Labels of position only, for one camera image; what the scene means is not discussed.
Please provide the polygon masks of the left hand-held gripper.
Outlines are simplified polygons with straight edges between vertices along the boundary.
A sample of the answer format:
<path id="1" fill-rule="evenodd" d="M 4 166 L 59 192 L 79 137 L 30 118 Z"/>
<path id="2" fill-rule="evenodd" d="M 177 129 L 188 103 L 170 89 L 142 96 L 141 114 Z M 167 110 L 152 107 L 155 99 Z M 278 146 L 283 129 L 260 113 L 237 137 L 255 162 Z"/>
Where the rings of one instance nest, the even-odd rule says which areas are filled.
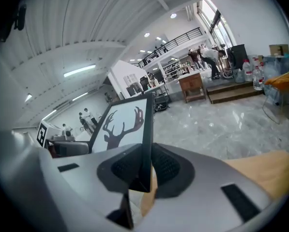
<path id="1" fill-rule="evenodd" d="M 88 142 L 76 141 L 70 131 L 43 120 L 39 125 L 37 142 L 50 152 L 52 158 L 89 154 Z"/>

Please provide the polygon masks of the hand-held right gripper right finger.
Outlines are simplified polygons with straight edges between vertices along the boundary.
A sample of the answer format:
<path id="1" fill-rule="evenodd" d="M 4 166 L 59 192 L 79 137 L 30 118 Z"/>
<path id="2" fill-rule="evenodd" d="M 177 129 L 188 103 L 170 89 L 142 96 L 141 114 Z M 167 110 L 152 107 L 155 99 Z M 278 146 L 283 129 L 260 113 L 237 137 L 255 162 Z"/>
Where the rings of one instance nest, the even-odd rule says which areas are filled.
<path id="1" fill-rule="evenodd" d="M 222 160 L 182 148 L 152 145 L 157 190 L 139 232 L 258 230 L 269 194 Z"/>

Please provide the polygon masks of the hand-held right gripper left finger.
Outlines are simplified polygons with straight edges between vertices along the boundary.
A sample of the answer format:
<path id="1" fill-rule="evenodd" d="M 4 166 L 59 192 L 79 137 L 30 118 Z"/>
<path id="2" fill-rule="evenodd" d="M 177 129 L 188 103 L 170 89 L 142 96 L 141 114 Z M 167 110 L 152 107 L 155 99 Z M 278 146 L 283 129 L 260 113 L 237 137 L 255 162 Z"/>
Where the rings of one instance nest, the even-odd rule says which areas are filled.
<path id="1" fill-rule="evenodd" d="M 49 206 L 42 216 L 45 232 L 132 232 L 129 189 L 142 162 L 142 146 L 54 159 L 39 152 Z"/>

